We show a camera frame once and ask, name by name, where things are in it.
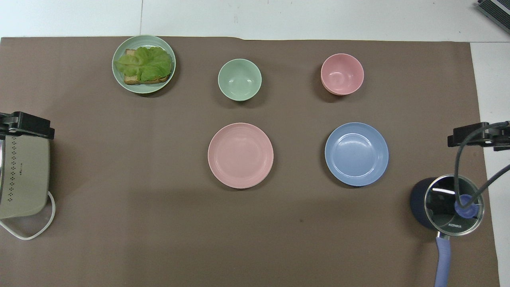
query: green bowl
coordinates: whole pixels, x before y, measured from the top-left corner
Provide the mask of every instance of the green bowl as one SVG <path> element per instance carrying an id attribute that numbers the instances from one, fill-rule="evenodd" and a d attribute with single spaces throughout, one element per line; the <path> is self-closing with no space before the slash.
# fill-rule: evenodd
<path id="1" fill-rule="evenodd" d="M 170 71 L 170 77 L 168 77 L 168 80 L 166 82 L 158 83 L 158 84 L 150 84 L 150 85 L 144 85 L 144 84 L 127 85 L 124 83 L 124 74 L 121 73 L 119 70 L 117 70 L 117 67 L 115 67 L 114 61 L 118 60 L 122 55 L 124 55 L 126 49 L 134 49 L 135 50 L 135 49 L 138 49 L 139 47 L 147 47 L 147 48 L 160 47 L 163 50 L 165 50 L 166 53 L 168 53 L 168 55 L 170 56 L 170 59 L 172 60 L 172 68 Z M 126 90 L 135 92 L 135 93 L 151 93 L 151 92 L 155 92 L 155 91 L 163 88 L 164 86 L 166 86 L 166 84 L 168 84 L 168 82 L 170 82 L 170 79 L 172 79 L 173 74 L 175 73 L 175 64 L 176 64 L 175 54 L 167 42 L 165 42 L 163 39 L 156 37 L 156 36 L 140 35 L 140 36 L 131 37 L 128 40 L 124 41 L 122 44 L 120 44 L 120 46 L 115 51 L 115 54 L 113 54 L 112 71 L 113 71 L 113 76 L 115 77 L 115 79 L 117 80 L 119 85 L 124 87 Z"/>
<path id="2" fill-rule="evenodd" d="M 221 67 L 218 86 L 221 92 L 234 101 L 246 101 L 260 89 L 262 75 L 259 68 L 246 59 L 234 59 Z"/>

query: green plate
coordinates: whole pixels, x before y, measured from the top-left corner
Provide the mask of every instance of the green plate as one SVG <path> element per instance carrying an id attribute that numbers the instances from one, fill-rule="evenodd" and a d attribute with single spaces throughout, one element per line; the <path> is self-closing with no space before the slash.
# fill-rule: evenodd
<path id="1" fill-rule="evenodd" d="M 126 49 L 136 50 L 139 47 L 148 47 L 148 48 L 160 47 L 163 50 L 165 50 L 166 53 L 168 53 L 168 55 L 170 55 L 170 58 L 172 60 L 172 68 L 170 71 L 170 77 L 168 77 L 168 80 L 166 82 L 158 83 L 158 84 L 150 84 L 150 85 L 144 85 L 144 84 L 127 85 L 124 83 L 124 74 L 121 73 L 119 70 L 117 70 L 117 67 L 115 67 L 115 64 L 113 62 L 118 60 L 122 55 L 124 55 Z M 124 87 L 126 90 L 135 92 L 135 93 L 151 93 L 151 92 L 155 92 L 155 91 L 163 88 L 166 84 L 168 84 L 168 82 L 172 79 L 173 74 L 175 73 L 175 64 L 176 64 L 175 54 L 167 42 L 165 42 L 163 39 L 156 37 L 156 36 L 140 35 L 140 36 L 131 37 L 128 40 L 124 41 L 122 44 L 120 44 L 120 46 L 115 51 L 115 54 L 113 54 L 112 71 L 113 71 L 113 76 L 115 77 L 117 82 L 122 87 Z"/>

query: pink bowl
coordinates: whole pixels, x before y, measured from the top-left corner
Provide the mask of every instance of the pink bowl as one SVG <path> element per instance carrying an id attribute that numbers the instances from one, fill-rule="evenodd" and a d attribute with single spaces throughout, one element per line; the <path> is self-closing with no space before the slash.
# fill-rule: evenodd
<path id="1" fill-rule="evenodd" d="M 365 72 L 361 63 L 348 54 L 334 54 L 327 58 L 320 70 L 324 88 L 337 95 L 357 91 L 363 83 Z"/>

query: lettuce leaf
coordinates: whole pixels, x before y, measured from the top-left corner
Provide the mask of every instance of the lettuce leaf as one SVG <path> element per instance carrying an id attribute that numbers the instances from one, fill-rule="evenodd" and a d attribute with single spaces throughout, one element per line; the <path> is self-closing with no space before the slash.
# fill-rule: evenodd
<path id="1" fill-rule="evenodd" d="M 136 75 L 140 81 L 164 78 L 172 68 L 170 56 L 160 47 L 139 47 L 134 56 L 122 55 L 114 64 L 124 75 Z"/>

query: sandwich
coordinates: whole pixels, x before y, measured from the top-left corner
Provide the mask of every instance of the sandwich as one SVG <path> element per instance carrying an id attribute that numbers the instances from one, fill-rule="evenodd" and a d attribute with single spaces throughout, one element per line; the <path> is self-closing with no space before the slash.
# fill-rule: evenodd
<path id="1" fill-rule="evenodd" d="M 160 47 L 126 49 L 114 64 L 124 74 L 127 85 L 163 83 L 172 69 L 170 56 Z"/>

